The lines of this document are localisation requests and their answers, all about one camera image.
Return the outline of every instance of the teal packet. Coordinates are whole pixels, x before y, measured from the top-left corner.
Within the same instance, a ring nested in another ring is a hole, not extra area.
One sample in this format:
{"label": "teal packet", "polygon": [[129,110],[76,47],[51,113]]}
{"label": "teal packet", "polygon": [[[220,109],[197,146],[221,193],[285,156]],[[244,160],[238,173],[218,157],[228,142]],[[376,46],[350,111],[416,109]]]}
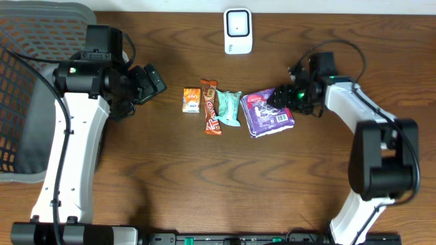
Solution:
{"label": "teal packet", "polygon": [[231,93],[217,91],[217,94],[219,100],[219,111],[218,116],[215,118],[225,125],[240,127],[240,123],[236,117],[238,116],[239,97],[242,95],[242,92]]}

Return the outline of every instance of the wood grain surface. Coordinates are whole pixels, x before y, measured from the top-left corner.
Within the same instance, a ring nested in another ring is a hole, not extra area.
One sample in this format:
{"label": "wood grain surface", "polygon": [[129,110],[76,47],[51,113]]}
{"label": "wood grain surface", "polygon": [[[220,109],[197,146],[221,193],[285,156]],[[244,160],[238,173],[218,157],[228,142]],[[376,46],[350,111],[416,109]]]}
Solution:
{"label": "wood grain surface", "polygon": [[[230,56],[223,50],[222,14],[96,14],[99,24],[129,34],[135,64],[153,62],[168,90],[134,117],[108,123],[93,185],[95,224],[180,233],[324,230],[350,190],[353,135],[338,116],[294,114],[293,129],[251,139],[240,111],[241,127],[221,124],[223,135],[211,136],[203,132],[203,105],[200,114],[181,112],[182,94],[200,87],[200,78],[243,94],[288,83],[287,67],[308,48],[344,38],[367,56],[365,93],[420,128],[420,194],[386,210],[371,231],[397,232],[403,244],[435,243],[435,17],[254,14],[253,51]],[[335,51],[340,74],[360,72],[351,48],[321,50]],[[14,221],[29,220],[41,186],[0,184],[0,244],[10,243]]]}

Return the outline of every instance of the purple package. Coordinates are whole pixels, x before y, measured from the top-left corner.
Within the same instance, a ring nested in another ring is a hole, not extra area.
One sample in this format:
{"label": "purple package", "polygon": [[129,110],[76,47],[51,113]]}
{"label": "purple package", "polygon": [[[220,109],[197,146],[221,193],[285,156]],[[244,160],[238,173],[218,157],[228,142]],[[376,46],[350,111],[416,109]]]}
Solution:
{"label": "purple package", "polygon": [[294,127],[294,118],[288,108],[276,109],[266,104],[273,91],[274,89],[270,88],[245,95],[240,101],[251,137],[260,137]]}

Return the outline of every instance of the barcode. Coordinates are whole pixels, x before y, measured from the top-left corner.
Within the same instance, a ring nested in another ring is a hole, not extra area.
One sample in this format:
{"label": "barcode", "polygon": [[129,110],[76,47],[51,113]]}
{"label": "barcode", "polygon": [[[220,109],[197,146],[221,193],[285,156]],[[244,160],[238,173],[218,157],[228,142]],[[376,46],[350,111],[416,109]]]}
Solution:
{"label": "barcode", "polygon": [[283,115],[276,116],[275,118],[277,119],[278,123],[281,123],[287,120],[287,115],[283,114]]}

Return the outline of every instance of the red candy bar wrapper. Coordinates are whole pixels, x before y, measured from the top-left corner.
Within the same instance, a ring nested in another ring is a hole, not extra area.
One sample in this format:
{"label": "red candy bar wrapper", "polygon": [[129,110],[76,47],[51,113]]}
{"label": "red candy bar wrapper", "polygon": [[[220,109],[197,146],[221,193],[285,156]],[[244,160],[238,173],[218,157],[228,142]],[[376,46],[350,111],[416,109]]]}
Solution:
{"label": "red candy bar wrapper", "polygon": [[204,99],[204,110],[206,111],[206,130],[205,133],[210,135],[221,135],[221,127],[218,120],[215,119],[215,110],[213,102],[217,90],[217,81],[201,80],[202,92]]}

